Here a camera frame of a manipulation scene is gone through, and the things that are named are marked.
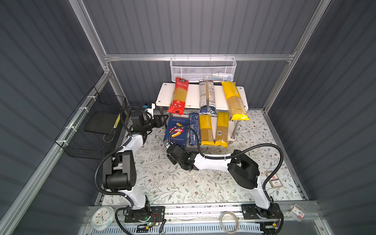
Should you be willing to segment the dark blue pasta box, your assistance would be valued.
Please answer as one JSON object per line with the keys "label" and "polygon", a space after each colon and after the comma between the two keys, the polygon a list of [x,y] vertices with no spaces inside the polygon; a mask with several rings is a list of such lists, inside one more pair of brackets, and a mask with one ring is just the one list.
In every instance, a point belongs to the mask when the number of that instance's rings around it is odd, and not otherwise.
{"label": "dark blue pasta box", "polygon": [[190,121],[187,118],[169,117],[167,122],[167,128],[164,136],[164,143],[167,143],[170,136],[170,140],[173,144],[181,147],[187,145],[188,131],[182,126],[189,126]]}

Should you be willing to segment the red spaghetti pack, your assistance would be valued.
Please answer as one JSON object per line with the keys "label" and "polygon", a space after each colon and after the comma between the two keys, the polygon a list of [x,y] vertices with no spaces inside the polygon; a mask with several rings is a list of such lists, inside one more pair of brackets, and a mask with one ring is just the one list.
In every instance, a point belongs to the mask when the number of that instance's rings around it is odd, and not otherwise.
{"label": "red spaghetti pack", "polygon": [[172,96],[168,113],[182,115],[185,110],[189,82],[183,78],[176,77],[175,89]]}

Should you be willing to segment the blue spaghetti box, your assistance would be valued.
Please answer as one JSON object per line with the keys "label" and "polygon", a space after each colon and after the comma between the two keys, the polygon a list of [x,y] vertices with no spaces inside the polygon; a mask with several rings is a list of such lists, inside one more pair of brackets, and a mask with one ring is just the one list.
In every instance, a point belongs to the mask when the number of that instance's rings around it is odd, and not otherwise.
{"label": "blue spaghetti box", "polygon": [[201,141],[199,114],[190,113],[189,119],[190,119],[190,128],[192,128],[197,134],[196,136],[195,133],[190,130],[190,146],[196,146]]}

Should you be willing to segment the yellow Pastatime spaghetti pack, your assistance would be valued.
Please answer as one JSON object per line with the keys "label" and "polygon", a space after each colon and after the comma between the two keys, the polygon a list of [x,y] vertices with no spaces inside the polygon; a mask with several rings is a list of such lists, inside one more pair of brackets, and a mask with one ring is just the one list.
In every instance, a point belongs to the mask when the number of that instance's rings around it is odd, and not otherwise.
{"label": "yellow Pastatime spaghetti pack", "polygon": [[202,146],[214,146],[214,138],[212,133],[212,122],[210,115],[200,115],[200,135]]}

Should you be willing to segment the clear blue spaghetti pack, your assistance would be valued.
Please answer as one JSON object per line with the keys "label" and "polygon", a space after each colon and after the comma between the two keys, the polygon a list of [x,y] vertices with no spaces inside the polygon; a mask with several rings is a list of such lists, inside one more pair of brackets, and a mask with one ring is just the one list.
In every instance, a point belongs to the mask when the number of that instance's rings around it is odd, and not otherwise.
{"label": "clear blue spaghetti pack", "polygon": [[200,114],[216,117],[216,103],[214,83],[211,80],[199,82],[200,92]]}

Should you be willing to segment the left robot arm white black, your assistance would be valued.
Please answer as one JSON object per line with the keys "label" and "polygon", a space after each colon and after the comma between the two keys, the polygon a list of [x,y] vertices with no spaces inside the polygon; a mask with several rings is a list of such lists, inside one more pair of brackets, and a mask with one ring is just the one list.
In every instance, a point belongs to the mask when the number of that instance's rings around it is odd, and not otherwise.
{"label": "left robot arm white black", "polygon": [[94,181],[96,188],[103,195],[122,196],[130,203],[134,211],[150,206],[149,200],[137,187],[137,172],[134,154],[141,148],[153,128],[166,126],[168,115],[151,115],[146,109],[138,108],[130,112],[133,130],[123,122],[128,132],[124,144],[108,153],[96,169]]}

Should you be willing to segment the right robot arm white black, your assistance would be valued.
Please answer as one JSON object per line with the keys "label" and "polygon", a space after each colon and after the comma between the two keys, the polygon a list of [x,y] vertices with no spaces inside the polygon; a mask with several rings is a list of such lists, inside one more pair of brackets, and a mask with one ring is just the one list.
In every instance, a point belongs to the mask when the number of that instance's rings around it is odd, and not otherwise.
{"label": "right robot arm white black", "polygon": [[182,147],[170,144],[166,152],[174,165],[179,164],[187,171],[219,170],[230,173],[239,186],[250,190],[258,208],[268,210],[271,206],[271,199],[261,183],[259,166],[246,155],[246,152],[266,146],[271,146],[271,144],[259,144],[243,151],[235,150],[232,154],[210,155],[199,152],[188,153]]}

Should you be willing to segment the yellow green striped tool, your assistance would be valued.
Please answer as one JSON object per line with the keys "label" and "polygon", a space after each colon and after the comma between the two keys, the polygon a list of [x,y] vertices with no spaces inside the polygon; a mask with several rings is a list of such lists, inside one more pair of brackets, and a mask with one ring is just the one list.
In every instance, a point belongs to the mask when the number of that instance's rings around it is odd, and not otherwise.
{"label": "yellow green striped tool", "polygon": [[116,121],[115,121],[115,123],[114,123],[114,126],[113,126],[114,129],[116,129],[118,127],[118,124],[119,124],[120,120],[121,120],[121,117],[120,117],[120,114],[119,114],[118,117],[117,117],[117,119],[116,119]]}

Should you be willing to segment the white two-tier shelf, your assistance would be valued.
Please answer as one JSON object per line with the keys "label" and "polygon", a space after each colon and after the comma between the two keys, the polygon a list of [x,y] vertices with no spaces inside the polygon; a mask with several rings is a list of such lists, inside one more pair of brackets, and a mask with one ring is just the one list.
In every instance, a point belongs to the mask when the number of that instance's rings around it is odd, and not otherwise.
{"label": "white two-tier shelf", "polygon": [[[163,107],[168,108],[172,101],[172,95],[175,89],[174,83],[163,83],[161,89],[159,91],[156,106],[162,109]],[[243,104],[245,106],[245,110],[248,110],[247,98],[245,94],[245,90],[243,87],[237,87],[238,92],[241,96]],[[221,85],[215,85],[214,87],[214,98],[216,104],[216,110],[220,112],[227,112],[229,111],[227,101],[225,98],[224,90]],[[187,91],[187,99],[186,99],[186,106],[185,112],[190,112],[193,110],[200,110],[200,101],[199,101],[199,85],[198,84],[190,84]],[[236,133],[237,128],[239,125],[239,121],[230,121],[229,122],[229,130],[228,130],[228,141],[234,142],[236,140]]]}

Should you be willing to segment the tubes in white basket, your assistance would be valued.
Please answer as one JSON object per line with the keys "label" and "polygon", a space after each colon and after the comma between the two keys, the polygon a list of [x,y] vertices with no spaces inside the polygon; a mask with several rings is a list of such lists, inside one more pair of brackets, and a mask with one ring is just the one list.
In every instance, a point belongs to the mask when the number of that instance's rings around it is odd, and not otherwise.
{"label": "tubes in white basket", "polygon": [[212,73],[212,74],[195,74],[190,81],[202,81],[202,80],[213,80],[213,81],[230,81],[232,82],[233,75],[231,73]]}

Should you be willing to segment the white round clock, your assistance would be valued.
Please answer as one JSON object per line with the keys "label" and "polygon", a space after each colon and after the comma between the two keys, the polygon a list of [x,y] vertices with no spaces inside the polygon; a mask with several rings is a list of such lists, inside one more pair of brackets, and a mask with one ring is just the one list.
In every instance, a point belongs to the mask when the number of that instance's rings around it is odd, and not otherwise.
{"label": "white round clock", "polygon": [[91,226],[97,231],[106,230],[115,220],[115,210],[110,206],[99,208],[91,217]]}

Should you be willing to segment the small white card box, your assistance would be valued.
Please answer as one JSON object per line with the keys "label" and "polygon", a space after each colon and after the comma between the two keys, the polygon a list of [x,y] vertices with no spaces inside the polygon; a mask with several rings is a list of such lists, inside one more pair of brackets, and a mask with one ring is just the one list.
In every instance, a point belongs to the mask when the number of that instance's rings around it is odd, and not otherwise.
{"label": "small white card box", "polygon": [[269,180],[268,184],[270,185],[270,188],[278,189],[283,187],[283,183],[277,173],[275,173]]}

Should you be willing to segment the red white tag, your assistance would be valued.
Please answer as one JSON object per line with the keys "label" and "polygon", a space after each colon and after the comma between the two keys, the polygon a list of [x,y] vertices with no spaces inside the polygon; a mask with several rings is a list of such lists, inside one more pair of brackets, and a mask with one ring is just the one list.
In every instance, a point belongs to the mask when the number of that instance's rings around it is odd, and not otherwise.
{"label": "red white tag", "polygon": [[289,216],[298,222],[301,222],[304,219],[305,214],[305,210],[298,204],[292,206],[289,212]]}

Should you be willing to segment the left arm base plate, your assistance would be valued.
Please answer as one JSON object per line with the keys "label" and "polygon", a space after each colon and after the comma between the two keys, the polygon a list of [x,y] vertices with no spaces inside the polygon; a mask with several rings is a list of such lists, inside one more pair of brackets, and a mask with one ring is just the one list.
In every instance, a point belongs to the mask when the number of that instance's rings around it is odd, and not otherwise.
{"label": "left arm base plate", "polygon": [[165,207],[151,206],[139,210],[126,210],[123,215],[125,223],[162,222],[165,218]]}

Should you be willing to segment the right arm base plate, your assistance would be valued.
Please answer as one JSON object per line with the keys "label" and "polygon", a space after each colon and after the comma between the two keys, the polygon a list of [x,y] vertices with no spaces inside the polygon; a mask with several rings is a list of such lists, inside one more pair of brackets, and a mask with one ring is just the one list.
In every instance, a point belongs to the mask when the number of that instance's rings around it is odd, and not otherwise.
{"label": "right arm base plate", "polygon": [[241,211],[244,219],[277,219],[283,218],[283,213],[276,203],[271,203],[268,209],[262,209],[255,204],[242,204]]}

